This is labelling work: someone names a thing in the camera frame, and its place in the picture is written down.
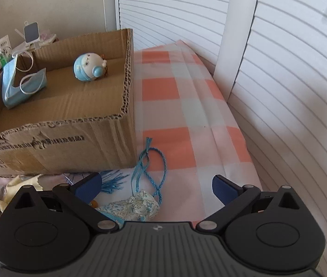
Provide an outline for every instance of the checkered tablecloth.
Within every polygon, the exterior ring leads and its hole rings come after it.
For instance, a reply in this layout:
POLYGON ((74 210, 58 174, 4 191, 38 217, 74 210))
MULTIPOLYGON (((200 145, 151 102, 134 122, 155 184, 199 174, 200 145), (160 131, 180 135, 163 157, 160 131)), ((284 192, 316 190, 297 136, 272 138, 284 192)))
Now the checkered tablecloth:
MULTIPOLYGON (((228 105, 185 43, 136 51, 133 87, 138 154, 151 137, 168 165, 157 221, 198 221, 223 207, 212 192, 216 174, 261 188, 228 105)), ((150 159, 159 183, 162 160, 155 152, 150 159)), ((147 182, 144 187, 153 192, 147 182)))

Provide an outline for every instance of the blue face mask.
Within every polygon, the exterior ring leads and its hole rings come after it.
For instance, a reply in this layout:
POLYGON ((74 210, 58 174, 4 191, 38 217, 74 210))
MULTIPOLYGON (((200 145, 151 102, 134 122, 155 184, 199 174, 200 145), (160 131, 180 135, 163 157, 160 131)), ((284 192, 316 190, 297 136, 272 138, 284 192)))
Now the blue face mask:
MULTIPOLYGON (((34 63, 33 55, 31 55, 31 53, 27 51, 24 51, 23 53, 26 53, 31 57, 31 69, 34 63)), ((16 105, 26 101, 31 95, 41 90, 47 84, 46 69, 44 68, 34 74, 29 74, 23 77, 18 87, 13 86, 13 82, 15 80, 16 75, 16 69, 21 72, 30 71, 30 69, 22 71, 16 67, 17 58, 19 54, 20 53, 18 53, 15 58, 9 63, 7 63, 3 68, 2 99, 4 105, 8 109, 13 108, 16 105)))

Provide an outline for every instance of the triangular cutout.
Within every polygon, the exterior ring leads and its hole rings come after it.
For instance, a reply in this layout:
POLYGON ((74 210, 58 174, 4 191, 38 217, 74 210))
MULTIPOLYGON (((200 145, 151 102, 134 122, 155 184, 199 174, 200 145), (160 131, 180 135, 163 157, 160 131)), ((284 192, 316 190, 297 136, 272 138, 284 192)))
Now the triangular cutout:
POLYGON ((33 206, 35 206, 35 203, 34 203, 33 199, 31 198, 30 194, 23 193, 21 198, 17 202, 15 209, 33 207, 33 206))
POLYGON ((285 193, 283 197, 281 198, 281 201, 279 203, 279 207, 283 208, 291 208, 291 209, 299 209, 300 207, 294 201, 293 196, 290 193, 285 193))

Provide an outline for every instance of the white shutter door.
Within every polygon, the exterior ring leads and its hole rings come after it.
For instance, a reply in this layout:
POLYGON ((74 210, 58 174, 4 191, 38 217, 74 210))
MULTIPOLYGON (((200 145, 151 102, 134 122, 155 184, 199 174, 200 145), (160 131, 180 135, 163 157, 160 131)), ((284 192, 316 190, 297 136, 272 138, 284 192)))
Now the white shutter door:
POLYGON ((118 0, 120 27, 134 30, 135 49, 183 40, 213 73, 229 0, 118 0))
POLYGON ((327 0, 258 0, 228 103, 263 185, 293 186, 327 241, 327 0))

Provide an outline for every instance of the torn cardboard edge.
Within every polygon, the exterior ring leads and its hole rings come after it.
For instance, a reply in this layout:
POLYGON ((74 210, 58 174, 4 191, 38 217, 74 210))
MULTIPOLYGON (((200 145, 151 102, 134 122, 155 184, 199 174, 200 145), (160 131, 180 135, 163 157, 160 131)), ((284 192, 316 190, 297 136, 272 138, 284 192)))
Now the torn cardboard edge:
POLYGON ((67 125, 71 123, 87 123, 87 122, 95 122, 95 121, 105 121, 105 120, 120 120, 124 116, 126 116, 129 112, 129 102, 130 102, 130 87, 131 87, 131 67, 132 67, 132 53, 133 53, 133 30, 127 29, 128 38, 127 38, 127 47, 126 47, 126 55, 125 55, 125 77, 124 77, 124 91, 122 94, 122 106, 121 111, 118 114, 111 114, 104 117, 89 117, 89 118, 76 118, 71 120, 58 120, 58 121, 44 121, 39 123, 32 123, 22 125, 20 127, 11 128, 6 131, 0 133, 0 139, 3 139, 4 136, 15 133, 22 130, 29 130, 37 127, 49 127, 53 128, 56 126, 67 125))

